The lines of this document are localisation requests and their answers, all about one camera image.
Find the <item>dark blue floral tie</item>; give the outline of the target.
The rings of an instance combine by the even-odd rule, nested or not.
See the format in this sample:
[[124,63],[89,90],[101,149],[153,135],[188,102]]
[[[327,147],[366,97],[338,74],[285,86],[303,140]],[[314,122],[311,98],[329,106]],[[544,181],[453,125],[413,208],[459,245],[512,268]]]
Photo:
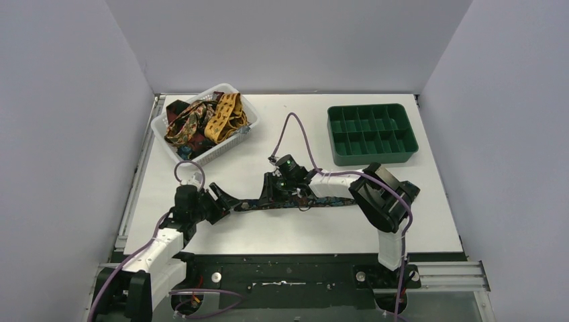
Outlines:
[[298,209],[307,211],[312,208],[343,207],[355,205],[354,199],[343,197],[285,197],[282,200],[242,199],[231,209],[237,212],[259,211],[272,209]]

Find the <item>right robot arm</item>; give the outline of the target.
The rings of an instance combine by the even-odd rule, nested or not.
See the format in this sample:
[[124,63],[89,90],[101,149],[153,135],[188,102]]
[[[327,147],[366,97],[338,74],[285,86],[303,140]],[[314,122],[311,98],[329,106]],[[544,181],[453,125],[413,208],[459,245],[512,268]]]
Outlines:
[[273,172],[264,175],[259,209],[343,207],[357,205],[378,232],[378,262],[394,271],[404,261],[404,230],[411,223],[409,210],[419,189],[399,181],[384,166],[373,162],[360,170],[331,172],[307,170],[287,154],[271,156]]

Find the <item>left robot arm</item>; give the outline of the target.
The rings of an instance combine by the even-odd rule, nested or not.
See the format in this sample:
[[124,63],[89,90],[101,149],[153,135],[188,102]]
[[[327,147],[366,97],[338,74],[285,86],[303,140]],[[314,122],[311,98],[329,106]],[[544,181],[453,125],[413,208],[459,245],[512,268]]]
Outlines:
[[99,273],[88,321],[151,321],[156,305],[176,285],[190,288],[198,281],[197,267],[179,256],[197,224],[217,223],[236,204],[217,191],[178,186],[174,205],[159,218],[151,238],[115,268]]

